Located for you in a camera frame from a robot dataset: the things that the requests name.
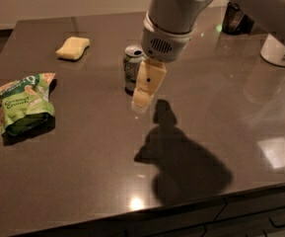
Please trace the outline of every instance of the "green chip bag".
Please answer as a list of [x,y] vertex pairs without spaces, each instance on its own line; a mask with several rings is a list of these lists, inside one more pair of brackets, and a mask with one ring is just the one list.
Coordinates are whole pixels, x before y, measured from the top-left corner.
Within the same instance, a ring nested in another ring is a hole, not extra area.
[[55,73],[28,76],[0,87],[1,132],[16,136],[54,117],[48,101]]

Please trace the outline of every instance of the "tin can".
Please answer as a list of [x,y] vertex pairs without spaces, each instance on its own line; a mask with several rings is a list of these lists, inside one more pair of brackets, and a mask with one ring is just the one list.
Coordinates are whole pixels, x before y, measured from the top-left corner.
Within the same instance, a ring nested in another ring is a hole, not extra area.
[[133,44],[128,46],[123,55],[123,70],[125,81],[125,92],[132,95],[136,85],[136,78],[138,76],[139,67],[146,58],[143,53],[142,46]]

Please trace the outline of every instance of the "sponge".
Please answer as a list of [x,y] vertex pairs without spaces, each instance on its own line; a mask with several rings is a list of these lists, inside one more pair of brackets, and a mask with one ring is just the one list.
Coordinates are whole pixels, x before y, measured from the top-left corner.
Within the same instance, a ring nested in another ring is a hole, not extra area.
[[70,37],[64,45],[55,51],[56,55],[62,59],[78,60],[86,47],[90,45],[90,40],[86,38]]

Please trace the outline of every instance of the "white robotic arm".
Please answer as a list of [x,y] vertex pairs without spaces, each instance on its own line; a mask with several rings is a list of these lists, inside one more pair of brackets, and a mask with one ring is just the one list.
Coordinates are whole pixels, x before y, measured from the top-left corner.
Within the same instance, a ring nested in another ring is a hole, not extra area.
[[[189,43],[193,24],[212,0],[151,0],[142,47],[151,58],[178,59]],[[230,0],[285,44],[285,0]]]

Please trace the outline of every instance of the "table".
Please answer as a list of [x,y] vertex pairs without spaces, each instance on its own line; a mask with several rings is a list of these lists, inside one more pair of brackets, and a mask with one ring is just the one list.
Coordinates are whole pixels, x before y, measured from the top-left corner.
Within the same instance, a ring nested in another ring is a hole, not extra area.
[[[55,122],[0,135],[0,236],[176,206],[285,183],[285,68],[265,35],[220,33],[224,8],[199,16],[145,115],[124,92],[124,49],[145,13],[20,21],[0,55],[0,86],[55,72]],[[55,51],[89,38],[69,62]]]

